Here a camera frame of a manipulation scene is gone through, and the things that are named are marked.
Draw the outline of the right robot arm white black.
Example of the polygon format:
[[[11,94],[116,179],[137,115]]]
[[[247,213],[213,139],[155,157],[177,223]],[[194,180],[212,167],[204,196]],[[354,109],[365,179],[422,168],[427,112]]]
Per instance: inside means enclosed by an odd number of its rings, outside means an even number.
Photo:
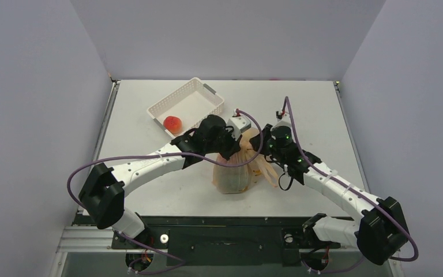
[[[297,181],[339,206],[349,220],[318,213],[302,225],[309,246],[336,243],[357,248],[370,262],[382,265],[411,241],[400,203],[382,199],[346,183],[319,157],[299,149],[289,126],[267,125],[250,144]]]

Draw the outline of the translucent orange plastic bag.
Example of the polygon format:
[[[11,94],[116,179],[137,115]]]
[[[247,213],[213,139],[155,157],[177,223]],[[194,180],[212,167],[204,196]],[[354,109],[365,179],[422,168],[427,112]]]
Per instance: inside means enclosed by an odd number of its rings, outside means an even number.
[[[217,156],[218,164],[213,167],[212,183],[220,193],[243,193],[262,179],[274,188],[277,187],[279,176],[264,155],[259,154],[250,163],[246,163],[257,152],[251,145],[250,139],[258,134],[256,128],[245,131],[239,143],[241,150],[233,154],[229,160],[225,160],[221,155]]]

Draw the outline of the fake peach orange red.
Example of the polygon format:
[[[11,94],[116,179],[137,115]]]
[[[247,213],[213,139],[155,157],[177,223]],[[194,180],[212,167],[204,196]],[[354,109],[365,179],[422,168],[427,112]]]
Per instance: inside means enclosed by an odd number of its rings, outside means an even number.
[[[174,135],[183,131],[181,119],[175,116],[167,116],[163,121],[163,126],[167,131]]]

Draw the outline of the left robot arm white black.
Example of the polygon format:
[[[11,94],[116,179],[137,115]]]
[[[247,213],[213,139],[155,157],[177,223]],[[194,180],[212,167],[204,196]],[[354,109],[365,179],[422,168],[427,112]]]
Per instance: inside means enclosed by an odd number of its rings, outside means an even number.
[[[209,115],[198,127],[185,131],[146,159],[128,158],[126,163],[112,167],[104,162],[94,165],[78,199],[98,229],[111,227],[124,233],[134,248],[142,248],[148,243],[149,232],[139,215],[125,208],[125,198],[162,175],[202,161],[207,154],[229,159],[239,151],[242,133],[250,127],[250,120],[243,115],[228,121]]]

